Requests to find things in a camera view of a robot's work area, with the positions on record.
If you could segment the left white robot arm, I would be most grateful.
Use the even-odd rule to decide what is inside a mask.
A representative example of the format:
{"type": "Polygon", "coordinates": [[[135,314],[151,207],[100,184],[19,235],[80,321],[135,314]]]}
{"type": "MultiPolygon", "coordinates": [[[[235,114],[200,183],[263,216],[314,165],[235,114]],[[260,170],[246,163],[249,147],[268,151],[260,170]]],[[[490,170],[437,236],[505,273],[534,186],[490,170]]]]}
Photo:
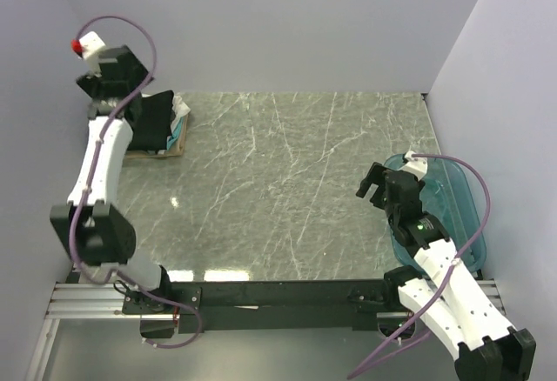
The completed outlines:
{"type": "Polygon", "coordinates": [[[88,142],[77,181],[63,204],[50,210],[50,223],[74,265],[93,284],[117,275],[156,313],[168,311],[174,292],[163,284],[162,268],[136,251],[133,225],[117,209],[117,187],[128,147],[141,124],[141,90],[152,74],[131,49],[102,48],[97,63],[77,79],[91,98],[88,142]]]}

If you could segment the black t shirt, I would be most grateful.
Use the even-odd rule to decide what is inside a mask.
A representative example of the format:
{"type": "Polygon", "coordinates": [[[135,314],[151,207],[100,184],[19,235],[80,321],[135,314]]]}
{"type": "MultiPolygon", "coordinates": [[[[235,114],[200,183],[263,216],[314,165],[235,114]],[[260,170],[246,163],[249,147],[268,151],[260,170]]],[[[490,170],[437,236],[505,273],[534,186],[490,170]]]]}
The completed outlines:
{"type": "Polygon", "coordinates": [[[128,151],[159,151],[167,147],[171,134],[171,114],[173,113],[172,90],[143,97],[142,110],[133,128],[133,136],[128,151]]]}

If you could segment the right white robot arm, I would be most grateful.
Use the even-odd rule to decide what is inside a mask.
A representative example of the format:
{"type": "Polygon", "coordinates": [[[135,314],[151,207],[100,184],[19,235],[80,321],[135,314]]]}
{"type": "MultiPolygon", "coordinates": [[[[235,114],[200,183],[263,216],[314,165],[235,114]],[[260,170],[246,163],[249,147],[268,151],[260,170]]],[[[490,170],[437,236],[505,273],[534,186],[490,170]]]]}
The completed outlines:
{"type": "Polygon", "coordinates": [[[356,193],[377,189],[372,204],[383,210],[395,236],[417,263],[385,274],[382,300],[412,316],[387,337],[394,341],[416,320],[445,346],[460,380],[527,380],[536,351],[534,336],[518,330],[496,308],[467,269],[443,224],[420,200],[427,157],[408,152],[403,166],[371,166],[356,193]]]}

